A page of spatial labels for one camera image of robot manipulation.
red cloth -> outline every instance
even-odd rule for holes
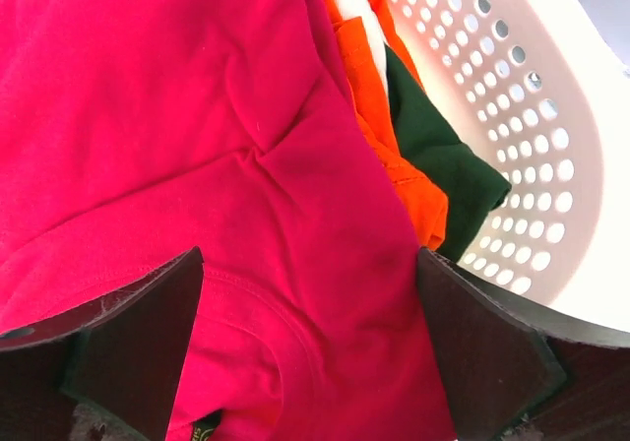
[[[0,30],[0,333],[199,245],[169,441],[216,409],[220,441],[453,439],[322,0],[0,0]]]

white plastic basket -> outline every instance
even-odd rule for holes
[[[630,82],[581,5],[389,1],[431,99],[514,186],[460,265],[630,331]]]

white fabric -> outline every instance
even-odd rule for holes
[[[337,9],[344,20],[360,17],[367,34],[367,42],[370,45],[372,59],[378,70],[378,75],[383,82],[385,94],[387,94],[387,60],[385,57],[385,34],[381,29],[378,18],[372,11],[367,0],[335,0]]]

dark green cloth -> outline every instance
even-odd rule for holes
[[[387,49],[387,81],[401,154],[449,197],[446,240],[438,253],[458,261],[510,182],[477,157],[433,106],[405,64]]]

